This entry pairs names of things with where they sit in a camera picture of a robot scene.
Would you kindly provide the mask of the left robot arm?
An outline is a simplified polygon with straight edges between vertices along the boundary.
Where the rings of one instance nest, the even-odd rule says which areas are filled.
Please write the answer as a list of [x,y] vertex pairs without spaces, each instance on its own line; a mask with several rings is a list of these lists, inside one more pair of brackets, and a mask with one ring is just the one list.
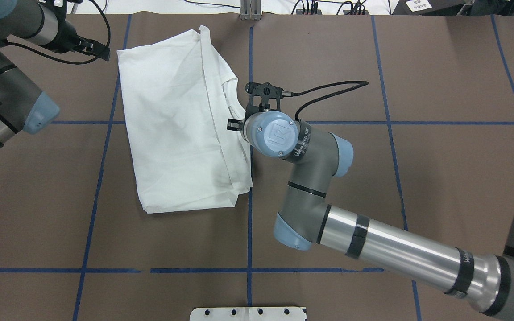
[[[65,0],[0,0],[0,49],[16,46],[38,53],[8,37],[24,39],[53,53],[78,52],[90,57],[78,65],[110,59],[112,30],[104,11],[93,1],[106,24],[107,42],[84,38],[67,19]],[[0,50],[0,149],[15,134],[37,134],[59,115],[59,106]]]

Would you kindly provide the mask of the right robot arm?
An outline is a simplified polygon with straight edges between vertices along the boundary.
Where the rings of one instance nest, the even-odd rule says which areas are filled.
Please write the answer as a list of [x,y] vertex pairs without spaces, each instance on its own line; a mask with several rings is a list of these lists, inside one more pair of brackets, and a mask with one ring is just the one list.
[[514,321],[514,218],[501,255],[474,255],[326,203],[331,179],[352,165],[348,140],[279,111],[229,119],[227,129],[257,152],[293,164],[274,226],[278,242],[301,251],[327,246]]

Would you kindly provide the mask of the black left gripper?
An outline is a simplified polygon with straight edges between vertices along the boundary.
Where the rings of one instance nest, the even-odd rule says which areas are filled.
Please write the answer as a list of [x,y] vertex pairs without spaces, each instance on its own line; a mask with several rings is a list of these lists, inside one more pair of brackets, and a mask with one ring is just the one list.
[[94,59],[110,60],[110,47],[94,39],[80,39],[76,28],[67,20],[58,21],[58,31],[54,39],[54,52],[65,54],[79,52]]

